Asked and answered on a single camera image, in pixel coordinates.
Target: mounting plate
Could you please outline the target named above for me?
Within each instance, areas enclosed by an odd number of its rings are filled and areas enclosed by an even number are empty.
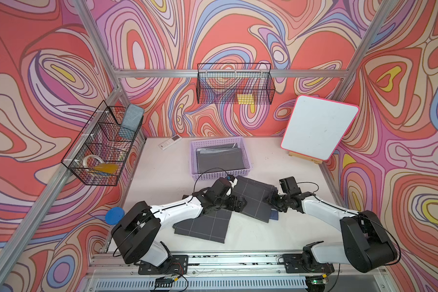
[[[139,275],[166,275],[171,273],[186,274],[188,268],[188,255],[173,255],[166,259],[159,267],[153,266],[144,261],[140,261],[135,265],[139,266]]]
[[[318,269],[315,271],[307,270],[302,264],[302,254],[283,254],[282,259],[284,260],[285,271],[288,274],[297,274],[297,273],[312,273],[312,272],[321,272],[325,274],[331,274],[334,272],[334,267],[332,264],[320,264]]]

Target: blue sponge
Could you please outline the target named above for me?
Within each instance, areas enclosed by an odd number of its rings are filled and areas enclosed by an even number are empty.
[[[279,220],[279,212],[277,210],[271,209],[271,214],[269,215],[269,219],[271,220]]]
[[[144,114],[144,108],[136,106],[134,104],[130,104],[123,115],[122,127],[127,128],[131,131],[136,131],[138,129],[138,125],[141,122],[141,118]],[[119,136],[127,139],[133,139],[133,133],[129,131],[123,131],[120,129]]]

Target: black wire basket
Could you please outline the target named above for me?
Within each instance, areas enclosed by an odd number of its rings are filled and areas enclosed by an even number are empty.
[[[104,105],[104,112],[70,164],[64,163],[64,160],[68,159],[62,160],[62,163],[86,185],[115,186],[118,184],[130,149],[143,122],[141,118],[136,131],[124,128],[121,123],[125,108],[108,107],[105,102]],[[102,163],[110,164],[111,171],[99,170],[98,167]]]
[[[198,103],[271,104],[274,92],[269,63],[198,64]]]

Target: remote control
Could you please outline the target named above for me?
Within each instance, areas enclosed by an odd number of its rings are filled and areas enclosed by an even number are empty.
[[[172,146],[174,143],[180,141],[182,139],[182,137],[180,137],[178,134],[175,134],[174,137],[162,142],[161,144],[159,144],[159,147],[162,150],[165,150],[167,148],[169,148],[170,146]]]

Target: black cable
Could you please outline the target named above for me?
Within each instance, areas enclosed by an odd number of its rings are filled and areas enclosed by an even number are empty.
[[[184,278],[185,281],[187,281],[187,287],[186,287],[185,289],[179,291],[179,292],[183,292],[183,291],[185,291],[186,289],[188,289],[188,280],[187,280],[187,278],[185,278],[185,277],[183,276],[184,273],[183,273],[183,268],[182,268],[181,264],[175,262],[175,263],[171,263],[170,266],[173,265],[173,264],[176,264],[176,265],[178,265],[178,266],[180,267],[180,269],[182,270],[182,274],[177,273],[177,272],[173,272],[173,271],[170,271],[170,270],[168,270],[168,269],[164,269],[164,268],[159,268],[159,267],[154,267],[154,268],[157,269],[157,270],[164,270],[164,271],[167,271],[168,273],[174,273],[174,274],[177,274],[178,277],[182,277],[182,278]],[[158,285],[158,286],[155,285],[153,291],[156,290],[156,288],[159,288],[159,287],[160,287],[160,285]]]
[[[313,183],[310,181],[302,181],[302,182],[299,182],[297,184],[316,184],[317,189],[316,189],[316,191],[313,191],[313,192],[317,192],[319,190],[319,185],[317,183]]]
[[[187,281],[187,287],[185,287],[185,289],[183,289],[183,290],[181,290],[181,291],[179,291],[179,292],[183,292],[183,291],[185,291],[185,290],[187,290],[188,289],[188,280],[187,280],[187,278],[185,278],[184,276],[183,276],[183,274],[182,275],[180,275],[182,278],[184,278],[185,279],[185,281]]]
[[[196,179],[196,181],[195,181],[195,185],[193,186],[193,192],[195,192],[196,183],[198,182],[199,178],[201,178],[201,177],[203,176],[203,174],[205,174],[206,172],[208,172],[208,171],[212,171],[213,169],[220,169],[220,170],[222,170],[223,172],[225,172],[225,173],[227,174],[227,176],[229,176],[229,174],[228,174],[224,169],[222,169],[221,167],[213,167],[213,168],[210,168],[210,169],[204,171],[204,172],[203,172],[203,173],[202,173],[202,174]]]
[[[338,208],[338,207],[336,207],[336,206],[333,206],[333,205],[331,205],[331,204],[328,204],[327,202],[324,202],[323,200],[320,200],[320,199],[319,199],[318,197],[316,197],[316,196],[315,196],[315,198],[316,198],[318,201],[320,201],[321,203],[326,204],[326,205],[331,206],[331,207],[334,207],[334,208],[336,208],[336,209],[338,209],[338,210],[340,210],[340,211],[344,211],[344,212],[347,212],[347,213],[352,214],[352,215],[360,216],[359,214],[352,213],[352,212],[349,212],[348,210],[340,209],[340,208]],[[396,261],[394,261],[393,263],[386,264],[385,266],[392,266],[392,265],[395,265],[395,264],[397,264],[398,262],[400,262],[400,261],[401,261],[401,257],[402,257],[401,246],[400,246],[399,243],[397,242],[396,238],[391,234],[391,232],[389,232],[389,231],[388,231],[383,225],[379,224],[378,222],[375,222],[375,221],[373,221],[372,219],[369,219],[368,217],[363,217],[363,216],[361,216],[361,217],[362,217],[362,219],[367,219],[367,220],[369,220],[370,222],[372,222],[372,223],[378,225],[379,227],[383,228],[383,229],[384,229],[384,230],[385,230],[385,231],[391,236],[391,238],[394,239],[394,242],[395,242],[396,245],[397,245],[397,249],[399,250],[399,258],[398,258]]]
[[[331,289],[329,289],[326,292],[331,291],[336,286],[337,280],[339,279],[339,273],[340,273],[340,264],[339,264],[339,268],[338,268],[338,271],[337,271],[337,277],[336,277],[336,280],[334,281],[333,287],[331,287]]]
[[[127,238],[133,233],[133,231],[135,231],[141,224],[143,224],[144,222],[146,222],[151,216],[154,216],[154,214],[156,214],[157,212],[159,212],[161,210],[158,210],[154,213],[152,213],[151,215],[149,215],[148,217],[146,217],[143,221],[141,221],[140,223],[138,223],[138,225],[136,225],[136,227],[124,238],[124,240],[122,240],[122,242],[119,244],[119,246],[121,246],[123,244],[123,242],[125,242],[125,240],[127,240]],[[117,257],[117,256],[121,256],[122,254],[119,255],[115,255],[115,253],[117,252],[117,250],[119,249],[119,247],[117,246],[117,248],[113,251],[112,257]]]

